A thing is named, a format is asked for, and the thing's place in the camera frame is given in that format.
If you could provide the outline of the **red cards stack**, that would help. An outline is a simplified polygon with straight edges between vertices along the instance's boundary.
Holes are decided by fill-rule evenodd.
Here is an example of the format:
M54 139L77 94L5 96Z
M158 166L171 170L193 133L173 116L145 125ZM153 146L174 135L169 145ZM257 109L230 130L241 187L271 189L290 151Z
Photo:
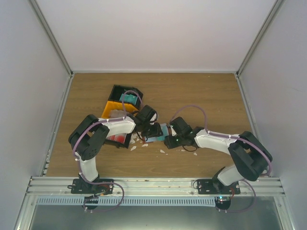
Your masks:
M115 141L115 142L121 143L121 144L124 144L125 140L126 140L126 134L112 135L112 136L107 137L107 139L111 140L111 141Z

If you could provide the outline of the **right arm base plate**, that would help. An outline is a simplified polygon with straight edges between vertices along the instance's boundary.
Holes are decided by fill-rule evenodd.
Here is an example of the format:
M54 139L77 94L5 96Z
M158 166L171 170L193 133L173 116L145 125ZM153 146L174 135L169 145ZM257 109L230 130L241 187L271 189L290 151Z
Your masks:
M199 195L238 195L241 193L238 182L226 186L212 179L197 179L192 182L192 187L197 189Z

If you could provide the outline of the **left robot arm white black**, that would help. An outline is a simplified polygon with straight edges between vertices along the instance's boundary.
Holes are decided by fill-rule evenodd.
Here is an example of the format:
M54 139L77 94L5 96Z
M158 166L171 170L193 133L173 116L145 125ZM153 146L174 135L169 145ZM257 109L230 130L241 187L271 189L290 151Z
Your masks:
M140 133L146 140L163 135L157 123L158 113L146 105L141 110L122 117L103 119L88 115L69 136L72 154L79 165L82 188L89 194L99 188L95 157L105 140L118 134Z

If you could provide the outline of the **black bin with red cards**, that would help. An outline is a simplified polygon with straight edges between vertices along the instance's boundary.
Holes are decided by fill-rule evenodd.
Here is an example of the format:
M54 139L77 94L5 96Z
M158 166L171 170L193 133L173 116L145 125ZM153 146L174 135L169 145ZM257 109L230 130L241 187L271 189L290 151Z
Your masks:
M115 146L116 148L128 148L130 144L132 134L116 134L109 136L105 139L104 144L105 145L111 145Z

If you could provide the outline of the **aluminium front rail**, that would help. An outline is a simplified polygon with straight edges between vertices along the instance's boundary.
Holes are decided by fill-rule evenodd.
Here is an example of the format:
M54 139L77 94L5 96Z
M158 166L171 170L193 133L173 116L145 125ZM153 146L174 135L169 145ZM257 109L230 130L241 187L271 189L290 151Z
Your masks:
M36 196L70 196L73 177L32 177L26 190L27 195ZM121 185L125 196L200 196L196 189L196 178L137 178L115 177L114 182ZM248 186L239 182L238 196L285 196L279 178L262 177Z

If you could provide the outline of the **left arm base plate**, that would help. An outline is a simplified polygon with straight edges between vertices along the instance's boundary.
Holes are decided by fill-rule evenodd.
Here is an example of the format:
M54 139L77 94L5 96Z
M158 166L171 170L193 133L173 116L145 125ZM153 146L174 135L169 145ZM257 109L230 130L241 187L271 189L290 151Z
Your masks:
M103 194L108 195L113 193L113 179L95 179L94 183L103 183L103 184L90 184L87 183L83 178L74 179L71 185L68 185L67 188L71 190L72 194Z

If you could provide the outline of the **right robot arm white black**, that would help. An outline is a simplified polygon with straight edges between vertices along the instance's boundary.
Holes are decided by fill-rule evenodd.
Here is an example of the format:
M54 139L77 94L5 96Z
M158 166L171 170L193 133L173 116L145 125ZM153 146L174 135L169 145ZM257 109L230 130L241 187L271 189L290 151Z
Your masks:
M249 131L230 135L203 127L191 128L182 117L171 121L169 127L171 133L164 139L168 149L187 146L213 149L231 156L234 164L220 169L212 177L213 190L218 194L225 193L240 180L256 181L260 176L271 173L271 154Z

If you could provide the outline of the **black bin with teal cards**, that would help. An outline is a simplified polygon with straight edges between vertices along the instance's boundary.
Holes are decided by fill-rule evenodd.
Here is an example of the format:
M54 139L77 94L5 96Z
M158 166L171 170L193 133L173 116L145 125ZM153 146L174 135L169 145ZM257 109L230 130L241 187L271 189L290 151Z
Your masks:
M142 104L142 98L143 93L137 88L114 85L108 100L119 103L123 100L124 103L131 104L136 109L139 109Z

